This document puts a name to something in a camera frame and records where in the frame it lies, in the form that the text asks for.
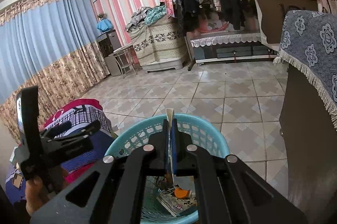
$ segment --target small table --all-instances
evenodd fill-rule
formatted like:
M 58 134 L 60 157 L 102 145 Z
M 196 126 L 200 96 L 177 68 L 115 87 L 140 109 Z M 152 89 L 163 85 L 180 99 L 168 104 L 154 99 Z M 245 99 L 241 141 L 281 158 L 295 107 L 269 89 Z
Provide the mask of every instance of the small table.
M 122 46 L 113 52 L 113 56 L 116 58 L 117 64 L 119 68 L 121 69 L 122 77 L 125 77 L 126 74 L 126 68 L 131 67 L 135 74 L 137 74 L 136 70 L 134 69 L 134 59 L 132 57 L 131 49 L 134 48 L 133 44 L 128 44 L 125 46 Z M 121 56 L 125 56 L 126 58 L 126 64 L 123 63 Z

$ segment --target patterned blanket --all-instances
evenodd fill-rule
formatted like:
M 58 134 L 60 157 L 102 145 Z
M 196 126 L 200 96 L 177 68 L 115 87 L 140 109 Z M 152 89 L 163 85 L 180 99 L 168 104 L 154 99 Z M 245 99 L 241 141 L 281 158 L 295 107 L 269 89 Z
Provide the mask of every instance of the patterned blanket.
M 129 35 L 141 66 L 162 59 L 183 58 L 187 54 L 185 40 L 179 35 L 177 24 L 166 16 L 150 26 L 139 23 Z
M 337 15 L 289 11 L 284 18 L 279 57 L 306 75 L 318 91 L 337 130 Z

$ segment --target teal plastic basket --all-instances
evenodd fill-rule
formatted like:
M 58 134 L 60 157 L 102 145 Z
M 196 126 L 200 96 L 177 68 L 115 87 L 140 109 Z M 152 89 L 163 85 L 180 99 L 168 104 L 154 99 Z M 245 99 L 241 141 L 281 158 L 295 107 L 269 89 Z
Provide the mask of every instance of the teal plastic basket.
M 175 114 L 178 130 L 188 133 L 195 145 L 205 148 L 211 155 L 224 158 L 230 151 L 225 138 L 208 121 L 188 114 Z M 109 147 L 106 155 L 122 157 L 129 155 L 134 149 L 149 142 L 149 136 L 162 131 L 166 115 L 158 115 L 143 120 L 119 136 Z M 198 220 L 198 211 L 187 216 L 173 217 L 156 199 L 158 188 L 155 178 L 146 180 L 141 223 L 192 224 Z

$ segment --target blue cloth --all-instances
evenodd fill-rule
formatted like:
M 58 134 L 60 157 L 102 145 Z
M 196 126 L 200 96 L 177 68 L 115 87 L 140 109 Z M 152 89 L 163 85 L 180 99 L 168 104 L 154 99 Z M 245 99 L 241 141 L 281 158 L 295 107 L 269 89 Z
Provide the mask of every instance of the blue cloth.
M 100 35 L 90 0 L 59 0 L 0 27 L 0 105 L 26 80 Z
M 148 10 L 144 22 L 146 25 L 152 25 L 160 18 L 166 15 L 166 6 L 154 7 Z
M 102 31 L 103 33 L 106 31 L 109 31 L 111 29 L 114 29 L 113 24 L 111 23 L 110 20 L 108 19 L 103 19 L 102 21 L 100 21 L 97 26 L 97 29 L 99 29 L 100 31 Z
M 82 130 L 72 132 L 70 135 L 75 134 Z M 93 150 L 84 153 L 76 158 L 68 160 L 61 164 L 61 166 L 66 169 L 68 172 L 77 170 L 80 167 L 83 167 L 89 163 L 94 163 L 97 160 L 104 157 L 105 152 L 114 141 L 114 139 L 102 131 L 98 131 L 92 136 L 90 136 L 91 142 L 94 146 Z M 22 199 L 25 199 L 25 189 L 26 189 L 26 180 L 23 179 L 21 187 L 18 189 L 12 183 L 12 176 L 15 173 L 16 168 L 10 164 L 9 171 L 6 179 L 5 191 L 9 201 L 14 204 Z

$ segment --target metal screw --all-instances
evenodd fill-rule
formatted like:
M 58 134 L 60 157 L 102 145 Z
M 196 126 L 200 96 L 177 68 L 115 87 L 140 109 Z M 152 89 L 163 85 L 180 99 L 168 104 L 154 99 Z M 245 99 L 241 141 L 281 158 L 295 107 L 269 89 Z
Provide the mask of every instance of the metal screw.
M 198 149 L 198 146 L 196 146 L 194 144 L 189 144 L 188 146 L 186 146 L 186 149 L 190 152 L 194 152 Z
M 143 146 L 143 150 L 146 152 L 150 152 L 154 149 L 154 146 L 152 144 L 146 144 Z
M 103 158 L 103 162 L 104 163 L 111 163 L 115 160 L 115 158 L 113 156 L 107 155 Z
M 237 156 L 229 155 L 229 156 L 227 157 L 227 161 L 228 161 L 229 163 L 236 163 L 236 162 L 238 161 L 238 158 L 237 158 Z

